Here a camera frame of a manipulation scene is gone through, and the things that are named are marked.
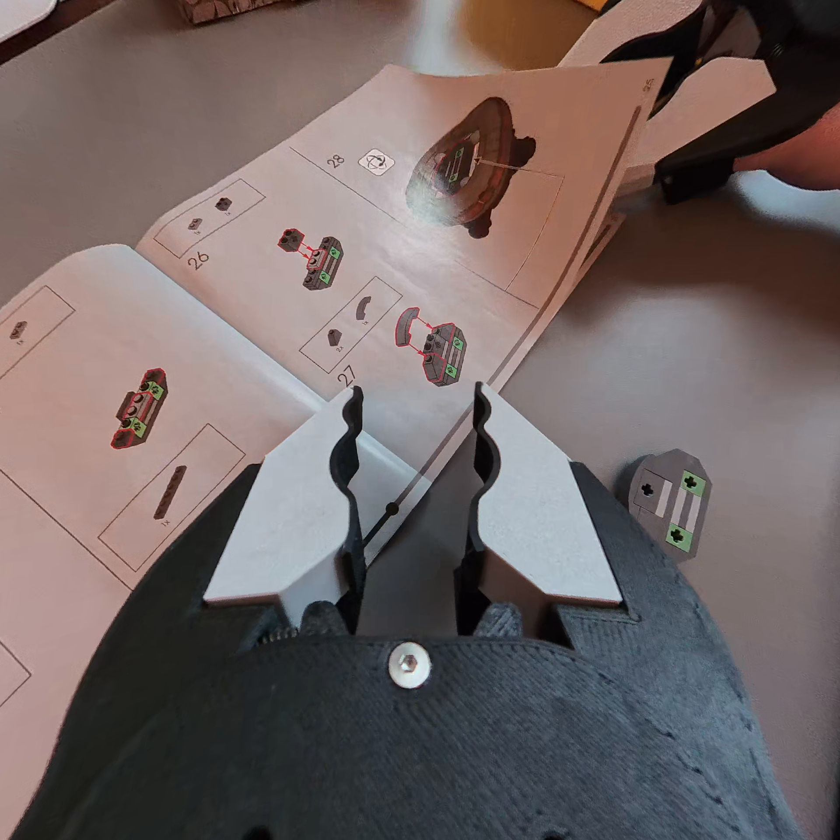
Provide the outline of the grey desk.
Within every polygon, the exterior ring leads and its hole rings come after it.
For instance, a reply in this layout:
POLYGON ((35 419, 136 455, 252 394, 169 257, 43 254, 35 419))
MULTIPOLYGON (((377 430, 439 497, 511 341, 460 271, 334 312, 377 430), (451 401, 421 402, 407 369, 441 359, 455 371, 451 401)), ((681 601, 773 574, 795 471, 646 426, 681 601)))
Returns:
MULTIPOLYGON (((164 212, 389 63, 551 67, 568 2, 278 3, 207 27, 175 2, 64 2, 2 44, 2 301, 164 212)), ((503 396, 617 488, 682 448, 713 488, 681 569, 748 684, 810 838, 838 805, 838 194, 763 173, 624 225, 503 396)))

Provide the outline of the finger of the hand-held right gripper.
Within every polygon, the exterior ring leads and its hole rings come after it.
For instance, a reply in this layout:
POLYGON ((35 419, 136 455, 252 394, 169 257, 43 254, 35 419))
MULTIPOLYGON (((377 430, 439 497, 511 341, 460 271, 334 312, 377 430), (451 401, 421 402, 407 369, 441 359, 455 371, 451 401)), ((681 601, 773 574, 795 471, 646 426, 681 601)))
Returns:
POLYGON ((577 39, 558 67, 598 64, 636 39, 660 35, 684 23, 701 1, 622 1, 601 14, 577 39))
POLYGON ((775 92, 760 59, 718 57, 695 70, 646 122, 619 196, 647 189, 660 160, 775 92))

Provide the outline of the white building instruction booklet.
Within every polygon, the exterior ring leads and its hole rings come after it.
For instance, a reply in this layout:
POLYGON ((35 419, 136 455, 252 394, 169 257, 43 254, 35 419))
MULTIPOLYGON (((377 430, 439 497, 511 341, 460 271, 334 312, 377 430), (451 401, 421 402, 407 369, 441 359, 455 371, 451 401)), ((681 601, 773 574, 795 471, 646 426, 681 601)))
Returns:
POLYGON ((585 273, 670 62, 387 66, 3 306, 2 838, 134 588, 353 386, 373 560, 585 273))

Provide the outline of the person's right hand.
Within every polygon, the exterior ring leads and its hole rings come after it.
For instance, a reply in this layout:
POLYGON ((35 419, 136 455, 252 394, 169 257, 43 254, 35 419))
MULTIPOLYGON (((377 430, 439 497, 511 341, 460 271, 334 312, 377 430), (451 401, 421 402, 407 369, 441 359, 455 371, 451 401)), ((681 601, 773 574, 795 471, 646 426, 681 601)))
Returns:
POLYGON ((768 172, 788 185, 810 191, 839 188, 839 106, 807 130, 756 154, 739 157, 734 172, 768 172))

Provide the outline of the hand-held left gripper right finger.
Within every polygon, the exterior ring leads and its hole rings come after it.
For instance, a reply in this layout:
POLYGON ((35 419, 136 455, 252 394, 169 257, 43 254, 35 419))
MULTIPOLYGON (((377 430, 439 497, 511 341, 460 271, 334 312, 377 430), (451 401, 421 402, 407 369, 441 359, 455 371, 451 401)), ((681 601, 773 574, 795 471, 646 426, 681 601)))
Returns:
POLYGON ((473 425, 480 487, 455 571, 458 634, 474 634, 492 603, 513 604, 527 636, 560 633, 555 605, 620 606, 568 456, 484 382, 473 425))

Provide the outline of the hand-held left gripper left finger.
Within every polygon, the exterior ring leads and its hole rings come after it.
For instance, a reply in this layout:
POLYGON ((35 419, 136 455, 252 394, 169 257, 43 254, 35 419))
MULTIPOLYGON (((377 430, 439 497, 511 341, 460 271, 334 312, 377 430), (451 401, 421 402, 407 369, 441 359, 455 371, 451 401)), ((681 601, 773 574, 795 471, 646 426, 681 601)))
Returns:
POLYGON ((349 484, 362 406, 361 388, 346 388, 264 458, 205 603, 276 602, 299 627, 311 603, 330 602, 356 632, 366 570, 349 484))

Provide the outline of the small grey brick assembly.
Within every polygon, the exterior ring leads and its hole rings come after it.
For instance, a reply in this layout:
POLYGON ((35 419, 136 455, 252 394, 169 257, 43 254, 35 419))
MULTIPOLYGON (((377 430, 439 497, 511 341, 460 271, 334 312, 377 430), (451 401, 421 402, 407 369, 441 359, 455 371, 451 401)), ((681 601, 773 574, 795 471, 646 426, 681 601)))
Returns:
POLYGON ((699 459, 679 448, 637 458, 617 484, 619 500, 677 564, 697 555, 711 490, 699 459))

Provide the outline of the cork board with picture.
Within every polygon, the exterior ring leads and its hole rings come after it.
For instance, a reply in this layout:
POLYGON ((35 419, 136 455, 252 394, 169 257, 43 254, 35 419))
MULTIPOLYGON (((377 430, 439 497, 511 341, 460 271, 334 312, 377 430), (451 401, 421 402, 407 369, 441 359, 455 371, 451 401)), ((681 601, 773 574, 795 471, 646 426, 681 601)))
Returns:
POLYGON ((177 1, 185 20, 193 26, 207 25, 218 20, 247 14, 279 1, 177 1))

